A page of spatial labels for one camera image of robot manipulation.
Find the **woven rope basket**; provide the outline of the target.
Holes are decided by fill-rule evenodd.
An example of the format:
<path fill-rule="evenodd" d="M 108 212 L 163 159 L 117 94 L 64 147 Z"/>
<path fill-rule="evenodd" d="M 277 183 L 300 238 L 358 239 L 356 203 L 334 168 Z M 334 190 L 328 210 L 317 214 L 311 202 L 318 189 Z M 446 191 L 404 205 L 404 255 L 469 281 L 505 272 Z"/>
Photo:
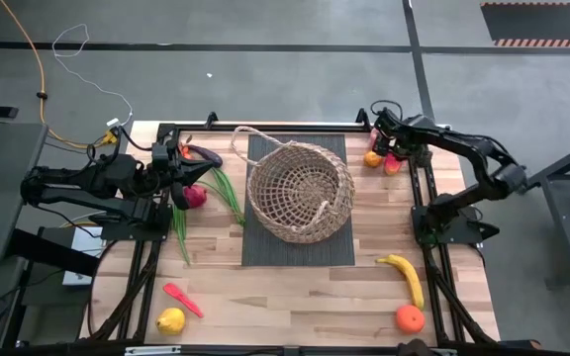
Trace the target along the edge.
<path fill-rule="evenodd" d="M 242 132 L 276 145 L 258 160 L 237 148 Z M 355 187 L 344 161 L 332 151 L 307 142 L 275 137 L 238 126 L 231 138 L 234 154 L 250 166 L 246 197 L 262 225 L 285 242 L 310 244 L 329 238 L 350 218 Z"/>

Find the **dark red round fruit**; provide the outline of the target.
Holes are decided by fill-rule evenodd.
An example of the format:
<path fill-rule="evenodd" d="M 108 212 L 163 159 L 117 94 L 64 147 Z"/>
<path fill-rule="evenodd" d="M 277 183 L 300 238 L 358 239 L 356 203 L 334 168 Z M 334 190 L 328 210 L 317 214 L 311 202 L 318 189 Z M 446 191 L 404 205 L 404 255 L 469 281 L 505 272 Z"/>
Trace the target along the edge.
<path fill-rule="evenodd" d="M 184 187 L 183 194 L 190 209 L 195 209 L 203 206 L 208 199 L 207 190 L 197 184 Z"/>

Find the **red chili pepper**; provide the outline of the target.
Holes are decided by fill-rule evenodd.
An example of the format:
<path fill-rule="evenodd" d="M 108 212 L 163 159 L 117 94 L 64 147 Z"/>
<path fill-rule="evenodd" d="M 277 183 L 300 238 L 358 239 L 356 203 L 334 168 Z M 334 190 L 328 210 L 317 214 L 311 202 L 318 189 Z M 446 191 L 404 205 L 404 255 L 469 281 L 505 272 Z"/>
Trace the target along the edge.
<path fill-rule="evenodd" d="M 199 318 L 204 317 L 204 314 L 198 305 L 193 302 L 177 285 L 173 283 L 167 283 L 162 287 L 162 290 L 167 295 L 180 302 L 184 307 L 186 307 L 190 312 L 197 315 Z"/>

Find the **red and yellow mango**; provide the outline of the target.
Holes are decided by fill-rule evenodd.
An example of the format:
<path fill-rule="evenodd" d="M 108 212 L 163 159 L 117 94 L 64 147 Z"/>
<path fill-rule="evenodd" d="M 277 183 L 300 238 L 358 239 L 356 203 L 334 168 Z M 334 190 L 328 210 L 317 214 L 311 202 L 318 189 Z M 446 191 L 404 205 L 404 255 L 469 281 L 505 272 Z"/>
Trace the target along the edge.
<path fill-rule="evenodd" d="M 397 174 L 402 168 L 403 162 L 399 160 L 394 154 L 388 153 L 383 161 L 383 171 L 387 175 Z"/>

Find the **dark grey placemat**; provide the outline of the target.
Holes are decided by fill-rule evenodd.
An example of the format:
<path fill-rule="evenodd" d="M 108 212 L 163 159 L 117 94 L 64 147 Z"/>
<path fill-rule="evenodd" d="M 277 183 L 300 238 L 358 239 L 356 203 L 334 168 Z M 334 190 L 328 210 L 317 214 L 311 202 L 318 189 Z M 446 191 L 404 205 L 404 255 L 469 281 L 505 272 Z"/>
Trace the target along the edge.
<path fill-rule="evenodd" d="M 343 134 L 277 134 L 276 139 L 320 145 L 340 157 L 346 163 L 346 146 Z M 248 155 L 259 160 L 276 148 L 258 135 L 248 141 Z M 244 204 L 242 266 L 351 266 L 355 263 L 352 222 L 349 218 L 332 236 L 312 244 L 289 243 L 267 230 L 256 217 L 249 199 Z"/>

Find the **yellow lemon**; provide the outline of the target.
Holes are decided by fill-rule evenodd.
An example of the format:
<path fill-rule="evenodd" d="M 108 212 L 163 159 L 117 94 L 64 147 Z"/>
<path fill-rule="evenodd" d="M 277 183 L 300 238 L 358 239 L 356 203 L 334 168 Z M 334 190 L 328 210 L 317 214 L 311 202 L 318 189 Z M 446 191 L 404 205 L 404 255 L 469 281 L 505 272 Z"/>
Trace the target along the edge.
<path fill-rule="evenodd" d="M 180 334 L 186 324 L 186 316 L 182 309 L 169 308 L 164 310 L 156 319 L 155 326 L 164 335 Z"/>

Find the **large orange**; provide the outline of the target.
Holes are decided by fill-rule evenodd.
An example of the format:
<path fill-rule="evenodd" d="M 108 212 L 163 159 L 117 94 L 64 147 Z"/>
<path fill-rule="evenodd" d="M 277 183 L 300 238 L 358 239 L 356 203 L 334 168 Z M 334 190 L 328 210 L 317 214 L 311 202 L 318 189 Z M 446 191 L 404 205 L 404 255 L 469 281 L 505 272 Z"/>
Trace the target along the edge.
<path fill-rule="evenodd" d="M 425 316 L 418 307 L 404 305 L 396 311 L 396 323 L 405 333 L 419 333 L 425 327 Z"/>

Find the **green onion stalks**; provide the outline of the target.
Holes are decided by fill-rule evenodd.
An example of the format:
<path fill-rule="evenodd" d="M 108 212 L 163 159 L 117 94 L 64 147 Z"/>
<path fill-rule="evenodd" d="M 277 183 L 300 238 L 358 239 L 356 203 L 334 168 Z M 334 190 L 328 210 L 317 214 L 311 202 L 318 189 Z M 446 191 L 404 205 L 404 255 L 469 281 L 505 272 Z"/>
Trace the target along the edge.
<path fill-rule="evenodd" d="M 230 208 L 238 225 L 244 227 L 245 218 L 241 211 L 236 191 L 229 176 L 221 168 L 212 168 L 212 175 L 215 184 L 206 181 L 198 181 L 196 184 L 204 187 L 209 192 L 216 193 L 223 202 Z M 187 265 L 191 264 L 190 256 L 186 247 L 187 217 L 182 210 L 172 206 L 171 229 L 177 234 L 177 240 L 182 257 Z"/>

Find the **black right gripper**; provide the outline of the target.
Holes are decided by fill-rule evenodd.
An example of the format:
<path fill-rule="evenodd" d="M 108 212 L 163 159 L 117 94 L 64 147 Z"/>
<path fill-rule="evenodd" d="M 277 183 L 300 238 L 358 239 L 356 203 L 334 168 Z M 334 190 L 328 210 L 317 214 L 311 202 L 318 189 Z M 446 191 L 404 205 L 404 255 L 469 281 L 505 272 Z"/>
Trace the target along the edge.
<path fill-rule="evenodd" d="M 387 154 L 391 147 L 395 147 L 395 156 L 398 161 L 408 160 L 410 151 L 415 144 L 410 141 L 408 127 L 389 108 L 381 109 L 377 114 L 373 128 L 379 134 L 377 137 L 377 153 Z"/>

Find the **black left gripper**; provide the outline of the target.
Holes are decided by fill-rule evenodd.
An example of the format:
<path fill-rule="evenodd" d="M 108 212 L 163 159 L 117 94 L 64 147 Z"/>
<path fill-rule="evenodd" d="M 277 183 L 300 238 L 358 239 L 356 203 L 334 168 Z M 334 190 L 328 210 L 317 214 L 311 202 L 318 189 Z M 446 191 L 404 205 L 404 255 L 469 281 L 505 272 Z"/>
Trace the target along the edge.
<path fill-rule="evenodd" d="M 215 164 L 212 160 L 193 160 L 181 157 L 179 166 L 176 143 L 173 140 L 157 142 L 166 145 L 169 158 L 169 165 L 165 171 L 154 170 L 159 175 L 160 186 L 170 189 L 170 197 L 177 209 L 187 209 L 188 205 L 183 194 L 184 185 L 192 186 Z M 181 182 L 183 173 L 184 185 Z"/>

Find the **yellow banana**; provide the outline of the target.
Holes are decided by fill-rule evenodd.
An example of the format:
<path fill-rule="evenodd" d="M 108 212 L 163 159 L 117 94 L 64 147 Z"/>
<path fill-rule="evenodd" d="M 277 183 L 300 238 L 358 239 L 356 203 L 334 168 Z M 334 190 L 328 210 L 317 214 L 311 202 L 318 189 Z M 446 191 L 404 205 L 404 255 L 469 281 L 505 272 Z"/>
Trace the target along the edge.
<path fill-rule="evenodd" d="M 377 258 L 375 262 L 388 264 L 399 270 L 408 283 L 413 305 L 420 310 L 424 308 L 425 297 L 418 273 L 415 267 L 406 258 L 390 254 L 386 257 Z"/>

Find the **purple eggplant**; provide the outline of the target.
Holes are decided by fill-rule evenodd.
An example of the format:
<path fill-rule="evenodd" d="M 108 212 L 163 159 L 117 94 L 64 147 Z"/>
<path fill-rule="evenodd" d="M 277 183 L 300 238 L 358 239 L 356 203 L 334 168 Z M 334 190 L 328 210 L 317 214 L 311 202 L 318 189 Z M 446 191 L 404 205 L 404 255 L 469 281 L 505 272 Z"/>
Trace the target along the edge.
<path fill-rule="evenodd" d="M 197 153 L 204 160 L 211 161 L 215 168 L 223 166 L 223 158 L 213 150 L 194 144 L 188 144 L 187 147 L 191 153 Z"/>

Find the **white box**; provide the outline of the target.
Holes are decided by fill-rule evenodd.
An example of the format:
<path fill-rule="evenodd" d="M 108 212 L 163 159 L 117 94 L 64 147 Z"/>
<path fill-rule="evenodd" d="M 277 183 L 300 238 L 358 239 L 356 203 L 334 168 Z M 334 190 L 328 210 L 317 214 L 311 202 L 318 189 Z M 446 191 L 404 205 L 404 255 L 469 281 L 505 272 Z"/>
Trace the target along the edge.
<path fill-rule="evenodd" d="M 80 227 L 77 227 L 73 234 L 71 248 L 93 257 L 99 257 L 106 246 L 106 241 L 100 238 L 102 227 L 88 226 L 86 229 L 91 232 L 93 236 L 84 232 Z M 92 278 L 90 276 L 67 271 L 63 274 L 62 285 L 65 287 L 88 286 L 91 284 L 91 280 Z"/>

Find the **black mat with hazard stripes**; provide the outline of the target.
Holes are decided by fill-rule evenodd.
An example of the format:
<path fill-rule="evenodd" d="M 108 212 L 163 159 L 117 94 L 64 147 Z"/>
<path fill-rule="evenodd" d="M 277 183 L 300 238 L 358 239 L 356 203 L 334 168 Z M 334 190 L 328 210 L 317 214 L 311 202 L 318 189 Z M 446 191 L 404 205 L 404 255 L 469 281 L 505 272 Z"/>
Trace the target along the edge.
<path fill-rule="evenodd" d="M 570 2 L 483 2 L 489 35 L 500 47 L 570 47 Z"/>

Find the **black aluminium mast beam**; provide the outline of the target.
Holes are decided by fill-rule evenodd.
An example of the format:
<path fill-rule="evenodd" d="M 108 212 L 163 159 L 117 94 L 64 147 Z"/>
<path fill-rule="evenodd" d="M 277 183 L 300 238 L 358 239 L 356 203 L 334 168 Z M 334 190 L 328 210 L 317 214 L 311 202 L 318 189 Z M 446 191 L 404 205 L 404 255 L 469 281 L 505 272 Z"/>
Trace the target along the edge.
<path fill-rule="evenodd" d="M 97 257 L 17 228 L 12 232 L 6 254 L 85 276 L 93 276 L 100 263 Z"/>

